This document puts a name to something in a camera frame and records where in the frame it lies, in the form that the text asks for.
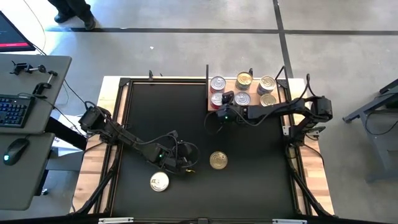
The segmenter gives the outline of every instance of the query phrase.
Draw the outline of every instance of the leg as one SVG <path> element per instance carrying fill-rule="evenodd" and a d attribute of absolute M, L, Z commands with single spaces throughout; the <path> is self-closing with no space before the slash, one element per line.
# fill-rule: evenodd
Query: leg
<path fill-rule="evenodd" d="M 87 30 L 95 28 L 94 16 L 85 0 L 66 0 L 73 12 L 85 23 Z"/>
<path fill-rule="evenodd" d="M 87 142 L 84 136 L 72 131 L 52 117 L 50 117 L 47 126 L 45 127 L 45 132 L 54 133 L 56 137 L 70 143 L 78 149 L 86 149 Z"/>
<path fill-rule="evenodd" d="M 63 23 L 75 16 L 75 13 L 69 7 L 66 0 L 49 0 L 49 3 L 58 10 L 58 14 L 54 18 L 55 22 Z"/>

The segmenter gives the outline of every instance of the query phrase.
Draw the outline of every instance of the wooden table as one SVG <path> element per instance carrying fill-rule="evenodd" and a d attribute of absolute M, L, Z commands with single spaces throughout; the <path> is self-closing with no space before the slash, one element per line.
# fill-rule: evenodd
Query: wooden table
<path fill-rule="evenodd" d="M 110 112 L 114 111 L 114 105 L 116 102 L 116 95 L 118 93 L 120 78 L 143 78 L 143 77 L 104 77 L 101 91 L 99 93 L 98 106 L 103 107 Z M 299 97 L 305 88 L 305 82 L 301 78 L 289 79 L 289 85 L 290 85 L 290 92 L 292 98 Z M 278 99 L 276 92 L 277 91 L 274 90 L 272 92 L 272 95 L 274 95 Z M 126 95 L 127 95 L 127 86 L 123 88 L 119 114 L 118 114 L 118 123 L 121 123 Z M 296 123 L 299 123 L 302 119 L 303 119 L 302 115 L 299 114 L 294 115 L 294 120 Z M 94 146 L 95 144 L 98 143 L 99 143 L 98 136 L 94 136 L 89 139 L 87 147 Z M 310 147 L 319 151 L 319 145 L 316 141 L 312 141 L 306 138 L 305 143 Z M 84 203 L 94 192 L 95 188 L 98 186 L 101 175 L 101 168 L 104 161 L 105 148 L 106 145 L 104 144 L 100 145 L 88 151 L 84 156 L 83 163 L 81 165 L 80 175 L 76 185 L 75 194 L 73 196 L 73 204 L 76 210 L 78 210 L 84 205 Z M 111 161 L 113 161 L 114 159 L 115 150 L 116 146 L 113 147 L 109 162 L 109 167 L 112 165 Z M 315 154 L 306 147 L 301 147 L 300 151 L 302 155 L 303 168 L 308 188 L 311 190 L 312 194 L 314 194 L 318 202 L 321 203 L 323 208 L 329 213 L 333 214 L 334 213 L 333 206 L 331 204 L 328 183 L 326 181 L 326 175 L 325 175 L 325 170 L 323 168 L 322 160 L 317 154 Z M 297 189 L 299 207 L 301 211 L 305 213 L 303 194 L 297 184 L 296 184 L 296 189 Z M 109 183 L 103 192 L 100 212 L 102 212 L 105 209 L 108 193 L 109 193 Z"/>

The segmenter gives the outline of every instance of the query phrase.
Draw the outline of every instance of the black floor stripe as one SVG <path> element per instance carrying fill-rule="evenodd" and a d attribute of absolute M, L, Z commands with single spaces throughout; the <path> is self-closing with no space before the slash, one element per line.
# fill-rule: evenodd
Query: black floor stripe
<path fill-rule="evenodd" d="M 398 35 L 398 30 L 278 30 L 278 29 L 183 29 L 183 28 L 95 28 L 47 27 L 47 32 L 120 32 L 180 34 L 289 34 L 289 35 Z"/>
<path fill-rule="evenodd" d="M 276 29 L 180 29 L 180 28 L 84 28 L 48 27 L 47 32 L 119 32 L 119 33 L 184 33 L 184 34 L 278 34 Z"/>
<path fill-rule="evenodd" d="M 282 16 L 280 15 L 278 0 L 273 0 L 274 10 L 276 16 L 276 24 L 279 31 L 280 47 L 282 49 L 282 58 L 284 59 L 285 69 L 287 76 L 293 78 L 292 65 L 290 64 L 289 51 L 287 50 L 286 36 L 284 33 L 284 24 L 282 22 Z"/>
<path fill-rule="evenodd" d="M 298 35 L 398 35 L 396 30 L 285 30 Z"/>

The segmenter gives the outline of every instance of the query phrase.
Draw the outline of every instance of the table leg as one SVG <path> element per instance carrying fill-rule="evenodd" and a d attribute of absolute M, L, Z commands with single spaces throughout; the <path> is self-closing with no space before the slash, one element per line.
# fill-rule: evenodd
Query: table leg
<path fill-rule="evenodd" d="M 45 127 L 45 132 L 54 133 L 57 138 L 60 138 L 81 150 L 86 149 L 86 137 L 76 133 L 52 117 L 50 117 L 47 126 Z"/>

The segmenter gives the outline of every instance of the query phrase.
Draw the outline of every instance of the black mat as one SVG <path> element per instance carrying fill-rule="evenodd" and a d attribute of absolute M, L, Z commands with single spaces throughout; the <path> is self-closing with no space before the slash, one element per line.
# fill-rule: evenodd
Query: black mat
<path fill-rule="evenodd" d="M 201 150 L 195 174 L 176 177 L 155 192 L 157 172 L 134 151 L 123 149 L 113 216 L 134 218 L 288 218 L 294 214 L 279 118 L 258 127 L 231 125 L 211 137 L 203 127 L 205 85 L 135 84 L 128 115 L 130 132 L 144 141 L 177 130 L 179 139 Z M 212 152 L 223 151 L 228 165 L 214 170 Z"/>

